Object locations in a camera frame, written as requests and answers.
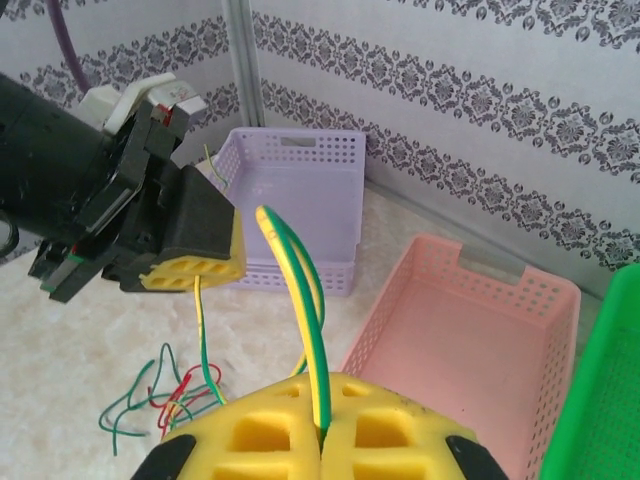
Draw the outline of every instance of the green plastic basket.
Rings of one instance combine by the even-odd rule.
[[[540,480],[640,479],[640,265],[616,273]]]

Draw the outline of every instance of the green wire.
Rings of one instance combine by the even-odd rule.
[[[176,405],[178,405],[180,408],[182,408],[182,410],[184,410],[187,413],[187,418],[189,420],[193,421],[193,415],[191,414],[191,411],[187,408],[187,406],[182,403],[179,400],[173,400],[173,403],[175,403]],[[169,431],[173,430],[173,427],[175,426],[175,416],[171,419],[171,423],[169,424]]]
[[[205,383],[216,396],[216,399],[218,400],[218,402],[220,402],[220,405],[225,405],[227,403],[227,399],[224,397],[224,395],[222,395],[220,389],[218,388],[218,385],[213,381],[213,378],[211,378],[211,372],[209,371],[209,358],[207,355],[207,331],[205,329],[204,310],[202,308],[202,294],[200,292],[199,285],[195,288],[197,301],[196,310],[198,313],[199,328],[201,329],[200,363],[202,363],[202,374],[204,376]]]
[[[209,165],[211,166],[211,170],[213,170],[213,174],[216,177],[218,177],[218,180],[220,180],[222,182],[222,184],[224,185],[224,191],[222,193],[226,193],[227,190],[229,189],[229,182],[227,180],[225,180],[222,175],[220,175],[220,173],[218,172],[218,169],[213,164],[213,158],[209,154],[209,147],[207,145],[204,146],[204,153],[205,153],[205,155],[207,157],[207,160],[209,160]]]
[[[174,375],[176,381],[178,382],[178,384],[180,384],[182,382],[182,379],[180,378],[180,374],[178,372],[178,365],[177,365],[177,363],[175,361],[175,357],[173,355],[173,351],[171,349],[171,345],[169,345],[168,343],[164,343],[164,344],[162,344],[162,348],[160,349],[160,360],[159,360],[160,365],[158,367],[158,371],[156,372],[155,379],[154,379],[153,384],[151,386],[151,394],[148,395],[143,400],[132,404],[133,394],[135,393],[136,389],[140,385],[140,382],[142,381],[142,378],[144,377],[144,375],[155,364],[155,362],[156,362],[155,359],[154,360],[149,360],[142,367],[142,369],[140,370],[140,372],[136,376],[136,379],[134,380],[134,382],[131,385],[131,387],[129,388],[129,390],[127,390],[127,392],[124,395],[119,397],[117,400],[115,400],[113,403],[111,403],[107,408],[105,408],[104,411],[100,414],[100,417],[98,418],[98,426],[100,427],[100,429],[103,430],[103,431],[109,432],[112,435],[111,445],[112,445],[113,455],[114,456],[118,455],[117,435],[123,435],[123,436],[126,436],[126,437],[145,437],[145,436],[148,435],[148,432],[130,432],[130,431],[126,431],[126,430],[120,430],[118,428],[118,424],[119,424],[120,420],[122,419],[122,417],[126,413],[141,409],[142,407],[147,405],[150,401],[156,401],[156,400],[160,400],[160,399],[168,399],[171,396],[171,394],[169,394],[169,393],[161,393],[161,394],[154,393],[156,388],[157,388],[157,386],[158,386],[158,382],[160,381],[160,377],[161,377],[161,374],[162,374],[162,365],[164,363],[163,362],[163,358],[164,358],[165,352],[168,352],[169,357],[171,358],[171,367],[172,367],[173,375]],[[188,400],[191,400],[203,388],[207,388],[207,385],[200,385],[198,387],[195,387],[195,388],[192,388],[190,390],[187,390],[187,392],[185,393],[185,397],[184,397],[183,401],[186,402]],[[127,408],[124,409],[123,411],[121,411],[116,416],[116,418],[113,421],[113,426],[112,427],[109,427],[109,426],[105,425],[105,420],[107,419],[107,416],[109,415],[109,413],[124,400],[126,400],[126,402],[127,402]],[[193,413],[191,411],[189,411],[189,409],[186,408],[184,405],[180,404],[180,402],[176,401],[176,403],[179,404],[185,410],[185,412],[187,413],[187,417],[184,417],[184,418],[180,419],[179,421],[177,421],[177,424],[179,424],[179,423],[181,423],[183,421],[193,419],[198,414],[200,414],[200,413],[204,412],[205,410],[207,410],[207,409],[213,407],[214,405],[216,405],[218,403],[218,401],[216,400],[215,402],[211,402],[208,405],[200,408],[199,410],[197,410],[196,412],[193,412]]]
[[[297,238],[297,236],[292,235],[289,237],[286,223],[269,207],[264,207],[265,213],[269,217],[271,221],[275,233],[280,240],[282,247],[284,248],[285,255],[289,260],[291,268],[294,273],[294,277],[296,279],[296,283],[300,288],[300,293],[304,305],[305,310],[305,318],[307,321],[307,328],[309,329],[309,336],[311,337],[313,355],[315,357],[315,364],[317,369],[317,379],[316,381],[318,386],[318,392],[320,396],[320,441],[324,441],[324,438],[329,429],[329,425],[331,423],[331,385],[329,382],[329,367],[327,365],[327,355],[324,348],[324,342],[322,340],[322,332],[320,331],[320,324],[318,323],[318,318],[316,316],[316,309],[313,302],[313,296],[311,295],[311,289],[309,288],[309,282],[307,281],[306,275],[304,274],[304,270],[300,265],[300,261],[298,260],[298,256],[296,255],[295,250],[291,246],[290,240],[293,241],[300,253],[302,253],[303,258],[309,258],[309,254],[306,252],[306,249]]]
[[[324,300],[324,292],[322,290],[322,282],[320,281],[320,276],[318,275],[316,267],[313,264],[313,260],[311,260],[311,256],[309,255],[309,252],[307,252],[307,249],[304,248],[304,245],[302,244],[302,241],[300,240],[300,237],[298,237],[296,232],[294,232],[286,222],[281,221],[281,227],[283,228],[283,230],[286,233],[287,237],[289,237],[289,239],[293,242],[293,244],[296,247],[298,247],[298,250],[300,251],[300,254],[302,255],[303,263],[306,265],[306,267],[311,272],[311,278],[309,279],[309,278],[306,277],[306,272],[304,272],[304,270],[303,270],[303,272],[305,274],[305,278],[307,278],[307,281],[310,282],[311,286],[316,291],[316,294],[317,294],[318,298],[320,299],[320,305],[319,305],[319,308],[318,308],[318,310],[319,310],[318,323],[320,324],[320,330],[322,330],[324,328],[324,319],[325,319],[325,300]],[[298,374],[298,375],[301,374],[302,372],[305,371],[306,368],[307,368],[307,360],[305,359],[304,363],[302,365],[300,365],[300,368],[296,371],[296,374]]]

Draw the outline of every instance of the lavender plastic basket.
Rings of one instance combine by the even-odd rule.
[[[360,243],[364,134],[347,130],[237,128],[216,159],[227,198],[242,212],[247,275],[234,287],[286,290],[255,221],[268,205],[307,247],[328,295],[351,293]],[[221,191],[224,185],[210,174]]]

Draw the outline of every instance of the insulated wire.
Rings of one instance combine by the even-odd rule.
[[[211,155],[209,155],[209,147],[207,146],[207,144],[204,144],[204,154],[207,157],[207,160],[209,160],[209,165],[211,165],[211,170],[213,170],[213,174],[218,178],[218,180],[220,180],[222,182],[222,184],[224,185],[224,190],[222,191],[222,193],[227,193],[227,190],[229,189],[229,182],[227,180],[225,180],[222,175],[220,175],[220,173],[218,173],[218,169],[216,168],[216,166],[213,164],[213,160],[211,159]]]
[[[175,427],[175,418],[179,412],[185,412],[187,414],[187,418],[189,420],[193,420],[193,414],[185,403],[182,403],[179,400],[174,400],[172,402],[169,402],[169,407],[170,409],[167,415],[168,418],[165,418],[165,423],[164,425],[162,425],[163,438],[167,433],[167,427],[169,427],[169,430],[173,430],[173,428]]]
[[[91,88],[87,76],[82,71],[82,65],[78,61],[78,56],[73,48],[69,31],[67,30],[67,24],[64,21],[64,15],[62,14],[62,8],[60,7],[60,0],[45,0],[47,4],[47,11],[49,12],[49,18],[51,19],[51,25],[53,31],[56,34],[58,45],[64,56],[64,60],[71,71],[71,75],[78,84],[78,88],[82,93],[87,93]]]
[[[158,421],[156,423],[157,427],[159,429],[161,429],[163,431],[163,436],[164,436],[164,431],[166,431],[167,425],[168,425],[168,421],[165,418],[165,422],[164,424],[162,423],[162,418],[171,415],[171,412],[173,412],[174,408],[171,407],[171,405],[174,404],[174,402],[178,401],[180,399],[180,397],[183,395],[185,389],[187,388],[187,385],[189,384],[189,382],[191,381],[191,374],[187,374],[184,376],[184,378],[182,379],[182,382],[180,382],[180,385],[178,385],[178,388],[176,388],[174,390],[174,392],[171,394],[171,396],[169,397],[169,400],[167,400],[163,405],[162,405],[162,410],[160,412],[160,415],[158,416]]]
[[[298,245],[302,245],[302,242],[295,234],[295,232],[289,228],[289,225],[283,222],[283,227],[287,235],[289,235],[293,239],[293,249],[296,253],[298,259],[302,259],[300,262],[302,264],[302,269],[304,270],[304,276],[309,282],[311,286],[311,293],[313,295],[313,304],[316,310],[316,315],[318,317],[318,324],[320,325],[320,329],[324,327],[324,317],[325,317],[325,303],[324,303],[324,294],[322,292],[322,283],[320,283],[320,277],[318,276],[318,272],[313,267],[313,262],[309,257],[306,249],[300,249]],[[305,368],[307,368],[307,357],[304,353],[300,355],[298,359],[298,363],[294,367],[294,369],[289,374],[290,377],[295,375],[299,375],[304,372]]]
[[[151,367],[156,363],[156,360],[149,360],[147,363],[145,363],[145,365],[142,367],[142,369],[140,370],[140,372],[138,373],[138,375],[136,376],[133,384],[131,385],[131,387],[129,388],[129,390],[122,395],[121,397],[119,397],[118,399],[116,399],[114,402],[112,402],[107,408],[104,409],[104,411],[100,414],[100,417],[98,418],[98,426],[100,427],[101,430],[108,432],[111,434],[112,438],[111,438],[111,445],[112,445],[112,450],[113,450],[113,455],[117,456],[118,455],[118,440],[117,437],[118,435],[123,435],[123,436],[127,436],[127,437],[145,437],[147,435],[149,435],[149,432],[145,432],[145,431],[127,431],[127,430],[123,430],[121,428],[119,428],[119,423],[122,420],[123,416],[131,411],[135,411],[135,410],[139,410],[141,408],[143,408],[145,405],[150,404],[152,406],[155,406],[156,408],[164,408],[164,405],[159,405],[156,403],[156,400],[169,400],[171,399],[171,397],[173,396],[173,394],[169,394],[169,393],[155,393],[155,390],[157,388],[158,382],[160,380],[161,374],[162,374],[162,366],[164,364],[164,356],[165,353],[167,353],[169,355],[169,358],[171,360],[171,370],[173,373],[173,376],[176,380],[176,382],[179,384],[179,387],[182,385],[182,381],[183,379],[180,378],[180,374],[178,373],[178,366],[175,360],[175,357],[173,355],[173,351],[171,350],[171,346],[168,343],[164,343],[162,345],[162,348],[160,349],[160,357],[159,357],[159,367],[158,367],[158,371],[156,372],[154,381],[152,383],[151,387],[147,387],[147,396],[146,398],[144,398],[143,400],[139,401],[139,402],[133,402],[133,395],[135,393],[135,391],[138,389],[140,383],[142,382],[142,378],[145,376],[145,374],[151,369]],[[189,369],[189,371],[187,373],[191,373],[191,371],[194,369],[195,367],[192,367],[191,369]],[[184,397],[180,400],[180,402],[184,403],[186,407],[188,407],[189,402],[191,402],[192,400],[195,400],[197,397],[200,397],[203,395],[203,388],[207,388],[207,385],[200,385],[198,387],[195,387],[193,389],[189,389],[186,390],[184,392]],[[123,411],[121,411],[120,413],[118,413],[118,415],[115,417],[115,419],[113,421],[109,420],[109,414],[121,403],[126,401],[126,405],[127,408],[125,408]],[[200,413],[210,409],[211,407],[213,407],[214,405],[216,405],[218,403],[218,400],[214,400],[210,403],[208,403],[207,405],[204,405],[203,407],[199,408],[196,411],[189,411],[188,409],[185,409],[185,412],[187,413],[187,415],[182,415],[181,416],[181,412],[178,412],[176,414],[176,417],[174,418],[174,422],[176,425],[179,425],[187,420],[189,420],[189,414],[191,414],[191,418],[196,417],[197,415],[199,415]]]
[[[210,394],[211,394],[211,392],[209,391],[209,389],[207,387],[207,390],[203,390],[198,395],[195,395],[194,397],[190,398],[189,400],[187,400],[186,396],[185,396],[184,406],[188,408],[193,402],[195,402],[199,398],[207,396],[207,395],[210,395]],[[176,414],[172,416],[171,423],[169,424],[169,430],[173,430],[175,428],[175,426],[178,423],[178,419],[179,419],[181,413],[182,413],[182,411],[178,409]],[[191,414],[188,419],[189,420],[193,420],[193,414]]]
[[[200,359],[202,363],[202,374],[204,375],[204,381],[216,396],[220,405],[226,404],[228,401],[218,385],[211,378],[211,372],[209,371],[209,360],[207,356],[207,333],[204,325],[204,313],[202,311],[202,294],[201,294],[201,281],[200,275],[196,275],[193,283],[193,294],[196,303],[196,313],[198,317],[198,334],[200,336]]]
[[[296,255],[296,250],[291,245],[291,242],[298,247],[301,254],[306,251],[295,235],[289,235],[290,229],[285,226],[285,222],[269,207],[258,207],[256,209],[256,220],[276,257],[276,261],[282,270],[291,294],[304,351],[309,363],[313,421],[318,429],[320,442],[322,443],[329,429],[329,424],[331,423],[329,368],[327,366],[327,356],[322,341],[319,319],[316,315],[316,306],[313,302],[313,294],[311,293],[304,269]],[[309,262],[308,266],[310,270],[313,270],[312,263]]]

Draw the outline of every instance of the pink plastic basket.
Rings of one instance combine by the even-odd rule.
[[[537,478],[570,382],[580,310],[571,282],[527,267],[509,285],[417,236],[342,371],[475,430],[514,480]]]
[[[324,291],[349,295],[360,243],[365,135],[346,130],[237,128],[220,149],[216,169],[227,198],[243,215],[247,275],[235,287],[286,290],[280,268],[255,221],[265,204],[298,234]],[[218,189],[224,184],[213,174]]]

